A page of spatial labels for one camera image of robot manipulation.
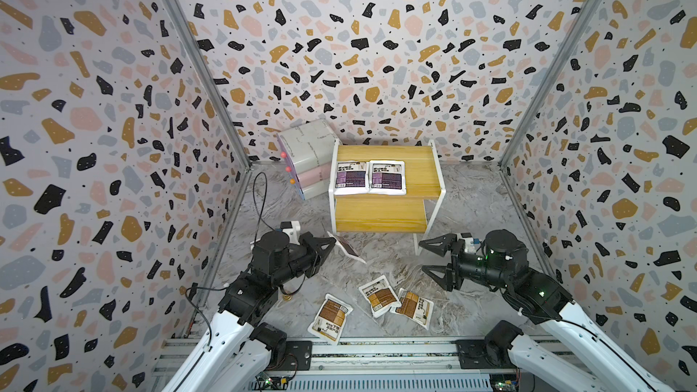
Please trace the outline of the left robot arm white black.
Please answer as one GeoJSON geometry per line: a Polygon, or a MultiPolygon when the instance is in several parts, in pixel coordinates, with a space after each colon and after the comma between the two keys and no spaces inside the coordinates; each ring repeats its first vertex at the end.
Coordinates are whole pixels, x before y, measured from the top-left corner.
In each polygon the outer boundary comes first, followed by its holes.
{"type": "Polygon", "coordinates": [[[281,287],[313,277],[336,240],[299,234],[290,223],[255,241],[246,270],[224,289],[208,330],[164,387],[166,391],[240,391],[284,361],[287,334],[263,318],[281,287]]]}

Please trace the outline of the two-tier wooden white shelf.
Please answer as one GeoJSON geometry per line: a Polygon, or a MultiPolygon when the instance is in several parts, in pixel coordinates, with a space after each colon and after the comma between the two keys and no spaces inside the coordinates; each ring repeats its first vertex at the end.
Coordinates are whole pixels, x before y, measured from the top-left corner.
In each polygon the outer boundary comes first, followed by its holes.
{"type": "Polygon", "coordinates": [[[336,140],[330,167],[330,216],[332,231],[410,233],[415,254],[419,241],[428,239],[446,196],[436,143],[424,146],[344,145],[336,140]],[[396,161],[405,163],[406,192],[402,195],[336,194],[340,162],[396,161]]]}

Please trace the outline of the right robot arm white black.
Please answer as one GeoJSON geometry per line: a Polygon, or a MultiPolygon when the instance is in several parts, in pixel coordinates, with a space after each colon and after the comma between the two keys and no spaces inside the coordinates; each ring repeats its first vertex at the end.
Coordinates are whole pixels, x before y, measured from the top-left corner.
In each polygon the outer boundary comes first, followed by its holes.
{"type": "Polygon", "coordinates": [[[420,241],[419,248],[450,257],[447,265],[422,268],[440,288],[460,290],[470,281],[499,293],[518,315],[555,337],[585,367],[561,359],[506,320],[484,338],[490,364],[520,368],[559,391],[670,390],[609,339],[559,282],[531,268],[526,245],[509,230],[492,230],[481,241],[449,233],[420,241]]]}

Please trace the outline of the corner aluminium profile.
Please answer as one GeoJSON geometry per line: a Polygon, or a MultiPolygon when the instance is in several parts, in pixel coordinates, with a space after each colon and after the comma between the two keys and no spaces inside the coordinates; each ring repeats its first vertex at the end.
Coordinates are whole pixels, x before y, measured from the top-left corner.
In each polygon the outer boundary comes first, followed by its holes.
{"type": "Polygon", "coordinates": [[[163,7],[167,11],[168,15],[172,19],[172,26],[174,30],[181,38],[183,49],[185,50],[187,56],[192,62],[192,67],[195,72],[201,78],[201,84],[209,99],[212,102],[214,111],[218,115],[221,127],[228,136],[231,146],[232,153],[236,160],[241,163],[243,170],[248,172],[252,168],[249,157],[245,154],[241,139],[237,134],[237,131],[232,123],[230,114],[228,113],[226,106],[223,103],[223,98],[221,98],[220,93],[217,90],[217,86],[214,83],[214,79],[205,65],[203,55],[198,47],[198,43],[192,34],[190,28],[188,27],[188,21],[186,19],[185,13],[181,7],[178,0],[163,0],[163,7]]]}
{"type": "Polygon", "coordinates": [[[542,108],[548,94],[552,91],[555,86],[557,78],[564,70],[564,65],[570,60],[572,54],[575,52],[576,46],[580,42],[586,27],[594,16],[597,8],[602,3],[603,0],[586,0],[581,10],[575,18],[570,31],[564,38],[563,43],[559,47],[559,51],[555,55],[553,61],[551,62],[548,71],[546,72],[541,84],[537,88],[531,103],[528,105],[525,114],[515,130],[513,138],[509,142],[504,154],[499,163],[499,168],[502,173],[506,173],[506,167],[513,161],[515,157],[515,151],[517,146],[522,143],[526,133],[533,123],[535,116],[542,108]]]}

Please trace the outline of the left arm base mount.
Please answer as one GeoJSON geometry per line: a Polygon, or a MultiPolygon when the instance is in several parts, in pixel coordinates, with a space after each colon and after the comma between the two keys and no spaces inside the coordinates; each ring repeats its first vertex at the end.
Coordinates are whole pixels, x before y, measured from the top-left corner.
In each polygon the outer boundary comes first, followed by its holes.
{"type": "Polygon", "coordinates": [[[272,359],[266,371],[302,372],[309,371],[313,353],[310,340],[289,340],[272,350],[272,359]]]}

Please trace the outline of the left corner aluminium profile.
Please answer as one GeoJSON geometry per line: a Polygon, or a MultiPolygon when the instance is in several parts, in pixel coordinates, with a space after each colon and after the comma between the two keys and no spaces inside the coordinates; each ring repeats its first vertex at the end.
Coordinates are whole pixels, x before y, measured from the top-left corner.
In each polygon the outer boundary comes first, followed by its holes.
{"type": "Polygon", "coordinates": [[[183,49],[185,50],[187,56],[192,62],[192,67],[195,72],[201,78],[201,84],[209,99],[212,102],[214,111],[218,115],[221,127],[228,136],[231,146],[232,153],[236,160],[241,163],[243,170],[248,172],[252,168],[249,157],[245,154],[241,139],[237,134],[237,131],[232,123],[230,114],[228,113],[226,106],[223,103],[223,98],[221,98],[220,93],[217,90],[217,86],[214,83],[214,79],[205,65],[203,55],[198,47],[198,43],[192,34],[190,28],[188,27],[188,21],[186,19],[185,13],[181,7],[178,0],[163,0],[163,7],[167,11],[168,15],[172,19],[172,26],[174,30],[181,38],[183,49]]]}

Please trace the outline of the white box behind shelf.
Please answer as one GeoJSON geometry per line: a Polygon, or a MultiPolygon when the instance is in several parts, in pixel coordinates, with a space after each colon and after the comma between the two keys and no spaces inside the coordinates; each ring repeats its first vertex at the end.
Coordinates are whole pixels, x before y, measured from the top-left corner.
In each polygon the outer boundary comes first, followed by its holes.
{"type": "Polygon", "coordinates": [[[308,172],[330,163],[338,136],[326,120],[316,120],[279,132],[281,158],[290,172],[308,172]]]}

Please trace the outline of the purple coffee bag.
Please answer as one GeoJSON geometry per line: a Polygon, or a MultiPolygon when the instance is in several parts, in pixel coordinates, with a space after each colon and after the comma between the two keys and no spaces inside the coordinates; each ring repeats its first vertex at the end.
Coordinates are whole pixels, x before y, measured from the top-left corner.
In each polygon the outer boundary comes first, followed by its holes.
{"type": "Polygon", "coordinates": [[[337,196],[365,194],[370,190],[366,162],[338,162],[334,192],[337,196]]]}
{"type": "Polygon", "coordinates": [[[403,196],[407,194],[406,165],[403,161],[373,160],[368,163],[370,194],[403,196]]]}
{"type": "Polygon", "coordinates": [[[336,245],[339,247],[345,257],[359,263],[366,264],[366,261],[359,256],[358,252],[352,248],[346,239],[331,232],[330,230],[327,230],[327,234],[336,241],[336,245]]]}

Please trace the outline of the right corner aluminium profile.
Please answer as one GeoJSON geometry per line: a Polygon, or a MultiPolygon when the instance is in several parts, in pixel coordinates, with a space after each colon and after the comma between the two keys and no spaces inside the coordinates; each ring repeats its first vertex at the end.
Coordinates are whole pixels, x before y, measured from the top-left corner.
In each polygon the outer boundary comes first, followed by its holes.
{"type": "Polygon", "coordinates": [[[586,27],[594,16],[597,8],[602,3],[603,0],[586,0],[581,10],[575,18],[570,31],[564,38],[563,43],[559,47],[559,51],[555,55],[553,61],[551,62],[548,71],[546,72],[541,84],[537,88],[531,103],[528,105],[525,114],[515,130],[513,138],[509,142],[504,154],[499,163],[499,168],[502,173],[506,173],[506,167],[513,161],[515,157],[515,151],[517,146],[522,143],[526,133],[533,123],[535,116],[542,108],[548,94],[552,91],[555,86],[557,78],[564,70],[564,65],[570,60],[572,54],[575,52],[576,46],[580,42],[586,27]]]}

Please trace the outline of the brown coffee bag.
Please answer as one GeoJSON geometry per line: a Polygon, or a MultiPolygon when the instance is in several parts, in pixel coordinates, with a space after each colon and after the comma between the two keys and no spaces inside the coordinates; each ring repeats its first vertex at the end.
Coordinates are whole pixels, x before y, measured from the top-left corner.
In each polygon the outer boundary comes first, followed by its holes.
{"type": "Polygon", "coordinates": [[[404,316],[425,330],[429,330],[435,308],[433,301],[420,297],[412,291],[400,288],[399,302],[401,305],[398,308],[391,308],[391,313],[404,316]]]}
{"type": "Polygon", "coordinates": [[[385,275],[359,286],[359,292],[370,303],[370,312],[374,319],[402,305],[385,275]]]}
{"type": "Polygon", "coordinates": [[[307,330],[312,336],[324,339],[332,346],[338,346],[347,317],[352,311],[350,304],[327,294],[307,330]]]}

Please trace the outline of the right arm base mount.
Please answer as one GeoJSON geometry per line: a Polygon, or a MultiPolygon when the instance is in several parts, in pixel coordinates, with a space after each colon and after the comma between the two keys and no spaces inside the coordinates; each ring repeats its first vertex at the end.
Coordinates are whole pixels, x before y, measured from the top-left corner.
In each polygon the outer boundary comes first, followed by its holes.
{"type": "Polygon", "coordinates": [[[455,341],[461,369],[514,369],[508,351],[485,339],[459,339],[455,341]]]}

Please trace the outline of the aluminium front rail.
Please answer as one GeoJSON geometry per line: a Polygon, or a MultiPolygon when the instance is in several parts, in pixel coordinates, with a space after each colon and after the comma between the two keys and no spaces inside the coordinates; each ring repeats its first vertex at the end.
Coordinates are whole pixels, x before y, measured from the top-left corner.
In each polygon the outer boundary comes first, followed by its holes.
{"type": "Polygon", "coordinates": [[[478,359],[473,337],[291,339],[292,359],[272,379],[286,377],[288,391],[549,391],[551,386],[518,368],[478,359]]]}

